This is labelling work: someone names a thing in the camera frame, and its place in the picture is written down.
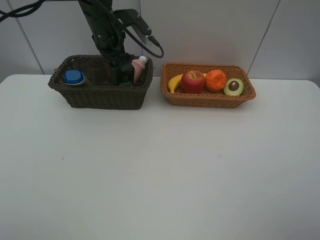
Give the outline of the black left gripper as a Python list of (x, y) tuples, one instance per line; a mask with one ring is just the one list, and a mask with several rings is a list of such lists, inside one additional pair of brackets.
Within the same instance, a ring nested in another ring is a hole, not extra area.
[(124, 41), (126, 34), (121, 29), (91, 28), (92, 39), (100, 54), (112, 67), (121, 67), (120, 84), (133, 84), (135, 69), (131, 55), (126, 53)]

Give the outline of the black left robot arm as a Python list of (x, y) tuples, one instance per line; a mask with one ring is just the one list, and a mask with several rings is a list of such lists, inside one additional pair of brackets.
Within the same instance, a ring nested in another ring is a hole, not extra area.
[(113, 12), (112, 1), (103, 0), (102, 5), (94, 0), (80, 0), (78, 3), (92, 32), (95, 46), (107, 61), (112, 84), (122, 87), (133, 86), (133, 56), (125, 51), (125, 31), (118, 21), (110, 17)]

